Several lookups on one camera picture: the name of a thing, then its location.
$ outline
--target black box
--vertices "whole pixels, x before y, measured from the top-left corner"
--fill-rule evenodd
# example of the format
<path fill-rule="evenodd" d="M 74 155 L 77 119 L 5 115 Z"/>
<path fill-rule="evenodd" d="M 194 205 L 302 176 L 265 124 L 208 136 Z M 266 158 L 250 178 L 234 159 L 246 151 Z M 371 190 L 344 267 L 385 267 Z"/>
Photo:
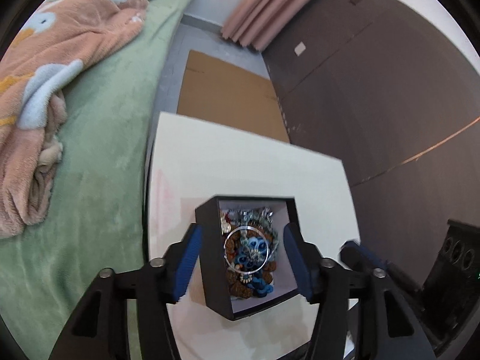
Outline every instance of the black box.
<path fill-rule="evenodd" d="M 220 209 L 255 209 L 269 207 L 274 213 L 272 227 L 278 232 L 277 269 L 274 290 L 264 298 L 231 300 L 226 279 L 224 241 L 220 225 Z M 297 283 L 283 245 L 283 230 L 288 223 L 299 228 L 294 198 L 214 196 L 195 209 L 196 222 L 202 226 L 200 269 L 207 307 L 235 321 L 275 306 L 297 295 Z"/>

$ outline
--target metal bolt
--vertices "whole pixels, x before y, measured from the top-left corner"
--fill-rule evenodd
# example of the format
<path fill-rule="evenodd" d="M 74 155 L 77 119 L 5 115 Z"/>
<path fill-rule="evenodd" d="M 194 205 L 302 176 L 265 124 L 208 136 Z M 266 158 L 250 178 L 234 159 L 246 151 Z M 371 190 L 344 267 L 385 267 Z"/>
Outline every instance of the metal bolt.
<path fill-rule="evenodd" d="M 322 259 L 320 264 L 322 267 L 325 267 L 325 268 L 333 268 L 337 263 L 332 259 Z"/>
<path fill-rule="evenodd" d="M 387 276 L 387 273 L 382 268 L 375 268 L 373 270 L 373 276 L 381 279 L 385 278 Z"/>
<path fill-rule="evenodd" d="M 150 265 L 153 266 L 153 268 L 159 268 L 160 266 L 165 265 L 165 260 L 162 259 L 161 257 L 157 257 L 150 260 Z"/>
<path fill-rule="evenodd" d="M 112 268 L 103 268 L 99 273 L 98 276 L 101 278 L 109 278 L 110 276 L 113 275 L 113 269 Z"/>

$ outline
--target bed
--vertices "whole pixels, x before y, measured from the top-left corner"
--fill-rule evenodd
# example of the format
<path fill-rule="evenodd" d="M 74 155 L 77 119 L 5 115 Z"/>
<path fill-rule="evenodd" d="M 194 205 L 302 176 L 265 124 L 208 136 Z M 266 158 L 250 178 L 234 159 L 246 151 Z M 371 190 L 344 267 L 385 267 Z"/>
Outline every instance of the bed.
<path fill-rule="evenodd" d="M 151 0 L 141 34 L 63 90 L 69 117 L 58 133 L 64 152 L 49 214 L 0 240 L 0 315 L 30 360 L 49 357 L 101 268 L 122 272 L 144 262 L 143 168 L 152 105 L 190 1 Z M 131 346 L 138 353 L 134 340 Z"/>

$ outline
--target cardboard sheet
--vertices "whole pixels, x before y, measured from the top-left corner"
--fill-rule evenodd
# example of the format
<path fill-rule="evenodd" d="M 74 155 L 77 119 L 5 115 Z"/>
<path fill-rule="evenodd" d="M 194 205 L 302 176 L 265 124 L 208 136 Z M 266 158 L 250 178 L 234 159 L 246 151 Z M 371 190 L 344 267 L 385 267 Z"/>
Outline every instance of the cardboard sheet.
<path fill-rule="evenodd" d="M 194 50 L 177 113 L 290 142 L 269 80 Z"/>

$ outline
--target pink curtain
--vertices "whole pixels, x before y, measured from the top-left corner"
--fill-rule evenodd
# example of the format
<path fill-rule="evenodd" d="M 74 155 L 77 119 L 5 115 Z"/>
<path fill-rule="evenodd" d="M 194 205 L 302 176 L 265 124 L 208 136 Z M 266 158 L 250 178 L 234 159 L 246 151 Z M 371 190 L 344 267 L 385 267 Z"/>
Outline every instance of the pink curtain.
<path fill-rule="evenodd" d="M 263 51 L 310 0 L 242 0 L 227 19 L 222 35 Z"/>

